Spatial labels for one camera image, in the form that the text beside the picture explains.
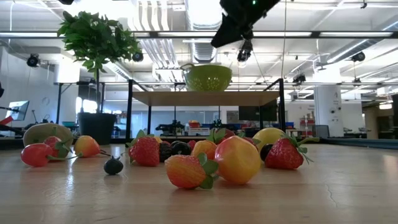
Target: green colander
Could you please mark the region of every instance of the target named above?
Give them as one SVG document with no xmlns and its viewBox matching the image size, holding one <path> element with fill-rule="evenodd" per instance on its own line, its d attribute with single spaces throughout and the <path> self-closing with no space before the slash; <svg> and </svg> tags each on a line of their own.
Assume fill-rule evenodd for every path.
<svg viewBox="0 0 398 224">
<path fill-rule="evenodd" d="M 185 83 L 190 91 L 224 91 L 232 78 L 232 70 L 221 65 L 182 65 Z"/>
</svg>

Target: wooden tabletop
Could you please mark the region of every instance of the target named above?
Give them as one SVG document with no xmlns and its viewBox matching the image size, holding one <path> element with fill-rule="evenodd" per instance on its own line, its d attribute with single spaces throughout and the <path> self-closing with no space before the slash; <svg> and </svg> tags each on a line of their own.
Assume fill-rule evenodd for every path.
<svg viewBox="0 0 398 224">
<path fill-rule="evenodd" d="M 103 156 L 30 168 L 20 151 L 0 151 L 1 223 L 398 222 L 398 151 L 321 144 L 308 150 L 316 163 L 296 171 L 261 167 L 247 185 L 220 179 L 212 190 L 177 189 L 163 166 L 129 165 L 126 157 L 122 173 L 108 176 Z"/>
<path fill-rule="evenodd" d="M 279 97 L 278 91 L 147 91 L 132 97 L 148 106 L 262 106 Z"/>
</svg>

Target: black pot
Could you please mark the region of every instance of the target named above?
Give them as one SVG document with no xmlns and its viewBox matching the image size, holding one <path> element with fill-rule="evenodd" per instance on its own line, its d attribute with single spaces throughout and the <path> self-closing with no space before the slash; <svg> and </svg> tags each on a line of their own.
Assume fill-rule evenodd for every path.
<svg viewBox="0 0 398 224">
<path fill-rule="evenodd" d="M 116 115 L 106 113 L 78 113 L 81 135 L 93 137 L 100 145 L 110 144 Z"/>
</svg>

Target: computer monitor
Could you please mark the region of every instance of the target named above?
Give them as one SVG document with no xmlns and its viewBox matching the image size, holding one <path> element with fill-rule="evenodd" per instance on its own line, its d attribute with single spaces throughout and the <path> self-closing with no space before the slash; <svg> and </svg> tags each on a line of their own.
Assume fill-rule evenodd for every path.
<svg viewBox="0 0 398 224">
<path fill-rule="evenodd" d="M 11 116 L 14 121 L 23 121 L 25 120 L 25 116 L 27 113 L 27 107 L 29 106 L 29 101 L 18 101 L 18 102 L 11 102 L 9 107 L 12 110 L 7 111 L 6 118 Z"/>
<path fill-rule="evenodd" d="M 261 107 L 263 121 L 277 121 L 277 101 L 273 100 Z M 258 106 L 240 106 L 239 107 L 240 121 L 259 121 L 260 107 Z"/>
</svg>

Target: plant pot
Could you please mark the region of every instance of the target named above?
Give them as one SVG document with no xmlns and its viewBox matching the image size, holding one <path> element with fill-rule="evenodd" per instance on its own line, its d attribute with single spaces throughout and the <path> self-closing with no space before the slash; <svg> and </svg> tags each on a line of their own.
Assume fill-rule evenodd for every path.
<svg viewBox="0 0 398 224">
<path fill-rule="evenodd" d="M 221 65 L 182 65 L 190 91 L 224 91 L 232 79 L 232 70 Z"/>
<path fill-rule="evenodd" d="M 78 113 L 81 135 L 91 136 L 100 145 L 111 142 L 116 115 L 106 113 Z"/>
</svg>

